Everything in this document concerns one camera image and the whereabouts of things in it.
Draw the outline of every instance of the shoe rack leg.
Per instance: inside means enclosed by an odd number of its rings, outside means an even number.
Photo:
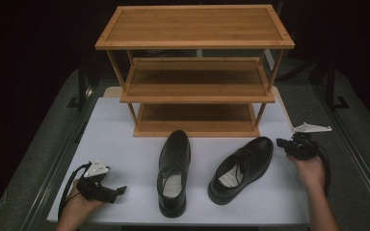
[[[128,103],[128,109],[130,110],[130,114],[131,116],[133,117],[133,120],[134,120],[134,125],[135,127],[138,127],[138,122],[137,122],[137,116],[135,115],[135,112],[134,112],[134,108],[133,108],[133,105]]]
[[[119,65],[117,64],[117,60],[113,54],[113,51],[108,50],[106,52],[110,59],[111,65],[113,66],[113,70],[114,72],[116,72],[117,79],[119,80],[119,85],[124,91],[126,91],[125,82],[124,82],[124,79],[122,78],[122,74],[121,74],[121,71],[119,70]]]
[[[133,53],[130,50],[127,50],[127,56],[128,56],[128,60],[130,61],[131,66],[133,66],[134,65]]]
[[[281,59],[283,58],[284,50],[280,50],[276,63],[273,66],[272,75],[270,76],[269,86],[267,87],[267,91],[272,90],[273,83],[275,82],[276,75],[278,74],[278,67],[280,66]]]
[[[260,59],[259,59],[259,65],[262,66],[263,65],[263,59],[264,59],[264,55],[266,53],[266,50],[263,50],[262,51],[262,54],[260,56]]]
[[[259,126],[259,122],[261,117],[263,116],[264,109],[266,108],[266,104],[262,103],[259,109],[259,113],[257,114],[256,121],[254,122],[254,129],[257,129]]]

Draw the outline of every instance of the shoe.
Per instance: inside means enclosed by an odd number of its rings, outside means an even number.
[[[259,137],[228,156],[218,167],[208,186],[210,199],[219,205],[233,200],[248,184],[259,179],[269,167],[273,143]]]
[[[185,212],[190,162],[188,136],[181,130],[172,132],[161,151],[157,178],[159,208],[167,218],[177,218]]]

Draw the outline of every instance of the white plastic part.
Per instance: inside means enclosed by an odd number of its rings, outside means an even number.
[[[108,168],[104,165],[104,163],[97,158],[95,161],[92,162],[92,165],[87,169],[86,173],[84,174],[85,177],[92,177],[95,175],[101,175],[108,172]]]
[[[293,132],[312,133],[312,132],[329,132],[332,129],[329,126],[322,127],[322,126],[304,123],[298,127],[293,128],[292,130]]]

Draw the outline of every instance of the wooden shelf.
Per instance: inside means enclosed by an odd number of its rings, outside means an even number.
[[[141,104],[135,137],[258,137],[251,104]]]
[[[284,49],[294,42],[272,5],[118,7],[95,44],[106,50],[135,122],[134,136],[258,137]],[[260,49],[258,58],[136,58],[132,50]],[[269,78],[265,50],[278,49]],[[127,79],[115,50],[126,50]],[[140,103],[136,115],[132,103]],[[255,115],[252,103],[260,103]]]
[[[121,103],[274,103],[259,58],[134,59]]]

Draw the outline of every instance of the forearm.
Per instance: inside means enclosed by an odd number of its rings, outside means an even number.
[[[93,209],[91,209],[91,207],[83,207],[79,208],[78,212],[76,212],[75,210],[73,210],[73,208],[70,207],[70,204],[66,205],[62,212],[62,217],[59,220],[56,231],[77,230],[81,225],[83,225],[92,211]]]
[[[323,189],[307,189],[307,196],[311,231],[339,230]]]

